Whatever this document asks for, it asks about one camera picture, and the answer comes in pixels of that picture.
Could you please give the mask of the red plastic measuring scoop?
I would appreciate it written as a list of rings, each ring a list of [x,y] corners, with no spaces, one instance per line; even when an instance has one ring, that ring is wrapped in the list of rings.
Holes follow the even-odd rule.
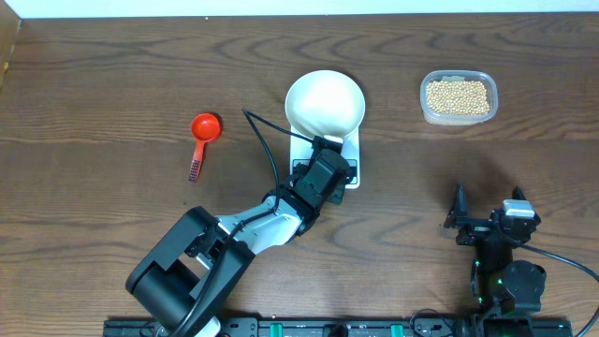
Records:
[[[190,124],[191,134],[196,139],[196,148],[192,156],[192,163],[188,180],[195,182],[201,171],[205,147],[218,139],[221,134],[221,124],[215,114],[205,112],[199,114]]]

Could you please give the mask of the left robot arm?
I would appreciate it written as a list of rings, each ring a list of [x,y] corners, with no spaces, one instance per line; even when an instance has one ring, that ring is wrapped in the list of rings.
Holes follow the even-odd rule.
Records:
[[[342,202],[355,175],[342,148],[333,136],[314,138],[309,162],[245,212],[190,209],[130,273],[126,290],[172,336],[217,335],[217,314],[255,257],[303,235],[325,203]]]

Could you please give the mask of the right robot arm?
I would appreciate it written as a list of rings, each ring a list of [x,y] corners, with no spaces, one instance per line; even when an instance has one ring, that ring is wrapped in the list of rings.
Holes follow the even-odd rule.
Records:
[[[540,224],[533,205],[515,187],[503,207],[484,219],[469,215],[462,184],[444,222],[458,231],[456,244],[473,246],[471,290],[479,311],[456,323],[458,336],[533,336],[532,314],[541,310],[547,273],[513,251],[528,242]]]

